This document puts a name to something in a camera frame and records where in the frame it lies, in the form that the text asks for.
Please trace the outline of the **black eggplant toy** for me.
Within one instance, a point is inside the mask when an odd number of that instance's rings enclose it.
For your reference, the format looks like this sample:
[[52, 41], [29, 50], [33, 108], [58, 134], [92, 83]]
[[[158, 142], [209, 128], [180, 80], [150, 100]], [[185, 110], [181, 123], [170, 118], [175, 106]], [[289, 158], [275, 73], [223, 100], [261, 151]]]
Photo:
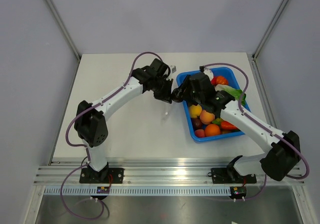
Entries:
[[179, 87], [175, 88], [171, 93], [171, 99], [175, 103], [181, 103], [183, 101], [183, 92]]

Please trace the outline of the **clear zip top bag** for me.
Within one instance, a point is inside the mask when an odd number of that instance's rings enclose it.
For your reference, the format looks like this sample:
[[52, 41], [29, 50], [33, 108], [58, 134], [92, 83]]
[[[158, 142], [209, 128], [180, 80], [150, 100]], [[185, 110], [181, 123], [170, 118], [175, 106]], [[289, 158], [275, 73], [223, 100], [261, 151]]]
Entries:
[[172, 104], [171, 103], [167, 103], [167, 102], [163, 102], [161, 104], [161, 119], [162, 120], [166, 120], [170, 113], [171, 113], [171, 109], [172, 109]]

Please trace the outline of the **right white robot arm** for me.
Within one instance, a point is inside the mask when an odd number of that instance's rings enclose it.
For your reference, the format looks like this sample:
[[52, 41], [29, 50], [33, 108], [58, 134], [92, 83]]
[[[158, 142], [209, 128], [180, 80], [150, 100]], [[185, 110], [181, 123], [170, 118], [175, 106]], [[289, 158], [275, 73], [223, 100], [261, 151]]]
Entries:
[[251, 174], [266, 174], [275, 181], [282, 181], [301, 159], [299, 136], [295, 132], [285, 133], [256, 118], [231, 94], [215, 90], [203, 72], [187, 75], [173, 90], [172, 99], [199, 104], [237, 127], [263, 150], [260, 155], [237, 156], [227, 165], [226, 174], [232, 182]]

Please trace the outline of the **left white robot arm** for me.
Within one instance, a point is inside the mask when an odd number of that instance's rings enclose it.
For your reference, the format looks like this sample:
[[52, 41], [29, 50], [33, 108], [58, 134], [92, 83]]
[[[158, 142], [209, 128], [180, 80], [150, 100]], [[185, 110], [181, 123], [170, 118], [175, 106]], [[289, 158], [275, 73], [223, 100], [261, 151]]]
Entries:
[[104, 154], [103, 144], [109, 135], [107, 121], [133, 98], [152, 91], [156, 100], [172, 103], [170, 78], [172, 68], [156, 58], [150, 65], [132, 69], [122, 86], [94, 102], [82, 101], [77, 107], [78, 119], [74, 123], [78, 137], [87, 152], [87, 165], [81, 171], [80, 183], [111, 183], [113, 170]]

